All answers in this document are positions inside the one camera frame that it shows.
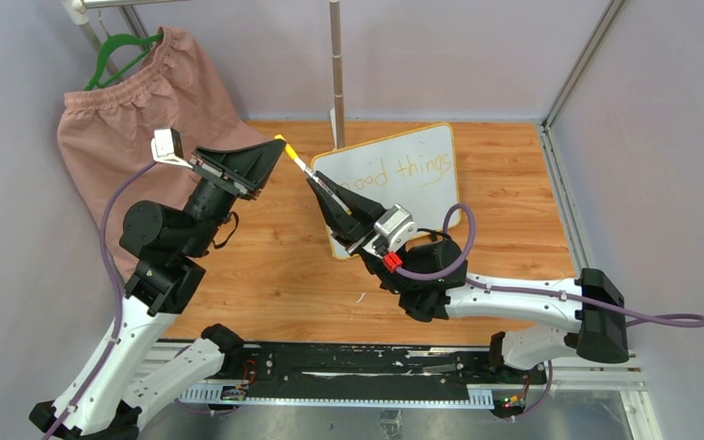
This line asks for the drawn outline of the yellow marker cap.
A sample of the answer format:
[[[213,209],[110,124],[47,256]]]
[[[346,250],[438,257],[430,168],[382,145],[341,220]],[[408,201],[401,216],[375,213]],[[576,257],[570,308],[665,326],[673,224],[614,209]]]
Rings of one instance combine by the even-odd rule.
[[[285,137],[283,135],[278,134],[278,135],[275,135],[274,138],[283,143],[284,152],[288,156],[289,159],[297,160],[299,158],[297,152],[294,150],[292,145],[285,139]]]

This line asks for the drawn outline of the yellow framed whiteboard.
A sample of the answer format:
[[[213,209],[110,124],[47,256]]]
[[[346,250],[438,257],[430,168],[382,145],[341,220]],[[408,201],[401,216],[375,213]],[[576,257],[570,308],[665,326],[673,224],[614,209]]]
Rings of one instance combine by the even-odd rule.
[[[446,123],[323,153],[311,167],[385,208],[402,205],[423,228],[440,230],[459,202],[454,134]]]

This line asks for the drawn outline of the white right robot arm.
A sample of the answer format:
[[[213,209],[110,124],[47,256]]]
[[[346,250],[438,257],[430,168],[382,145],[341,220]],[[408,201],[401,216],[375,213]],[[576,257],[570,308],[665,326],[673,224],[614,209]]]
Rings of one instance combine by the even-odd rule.
[[[332,239],[360,257],[412,319],[498,317],[533,323],[528,330],[491,337],[487,370],[496,381],[510,382],[555,358],[629,360],[624,297],[602,270],[584,268],[576,279],[542,281],[471,274],[470,247],[461,247],[446,231],[432,230],[429,243],[407,247],[420,229],[404,207],[386,209],[320,171],[305,174]]]

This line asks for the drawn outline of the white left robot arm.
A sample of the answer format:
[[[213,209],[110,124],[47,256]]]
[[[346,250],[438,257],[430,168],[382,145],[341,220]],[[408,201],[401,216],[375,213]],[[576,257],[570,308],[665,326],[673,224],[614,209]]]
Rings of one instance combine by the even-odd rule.
[[[197,291],[205,274],[199,259],[214,246],[220,226],[236,218],[235,202],[259,195],[285,146],[274,138],[238,151],[198,148],[186,166],[199,180],[182,208],[142,200],[127,210],[119,243],[137,265],[127,281],[115,283],[115,317],[78,377],[31,411],[30,422],[45,438],[135,439],[200,380],[232,379],[242,371],[243,340],[214,324],[157,371],[136,378]]]

